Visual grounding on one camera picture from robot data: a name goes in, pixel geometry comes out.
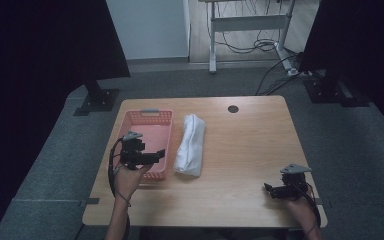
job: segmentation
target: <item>folded towel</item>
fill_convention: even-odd
[[[183,119],[183,140],[177,150],[174,171],[192,176],[201,176],[202,150],[205,122],[195,114]]]

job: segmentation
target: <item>gray carpet floor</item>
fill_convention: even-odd
[[[0,239],[74,239],[117,111],[124,99],[254,95],[267,68],[159,71],[101,80],[118,88],[111,112],[74,117],[87,91],[68,97],[55,127],[0,224]],[[285,77],[269,74],[262,89]],[[312,104],[302,80],[273,94],[285,97],[323,200],[326,239],[384,239],[384,117],[369,107]],[[137,239],[134,228],[130,239]],[[79,239],[102,239],[105,227],[85,226]]]

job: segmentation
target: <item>pink plastic basket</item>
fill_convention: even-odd
[[[157,182],[166,178],[166,165],[170,145],[171,130],[173,127],[173,111],[168,109],[141,109],[129,110],[124,116],[118,138],[126,135],[128,131],[143,134],[142,142],[145,143],[143,153],[155,153],[165,149],[165,157],[145,174],[143,182]],[[114,159],[114,166],[119,159]]]

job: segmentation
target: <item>wooden floor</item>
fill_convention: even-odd
[[[216,5],[216,15],[221,17],[239,17],[253,15],[284,14],[288,11],[290,0],[277,3],[276,0],[243,0],[220,2]],[[319,0],[299,0],[295,2],[293,17],[285,41],[285,47],[294,51],[302,52],[305,48],[308,35],[313,25],[314,18],[319,7]],[[191,20],[191,42],[190,62],[205,63],[209,59],[210,37],[209,26],[211,5],[198,0],[189,0],[189,11]],[[224,36],[229,45],[237,48],[252,48],[260,31],[238,31],[225,32]],[[278,41],[279,30],[261,31],[259,39],[272,39]],[[222,33],[216,33],[216,41],[225,43]],[[263,52],[255,50],[247,54],[238,54],[231,51],[227,46],[216,44],[218,62],[231,61],[263,61],[278,59],[277,53],[273,51]]]

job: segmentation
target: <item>white wall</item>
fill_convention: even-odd
[[[188,57],[187,0],[107,0],[127,59]]]

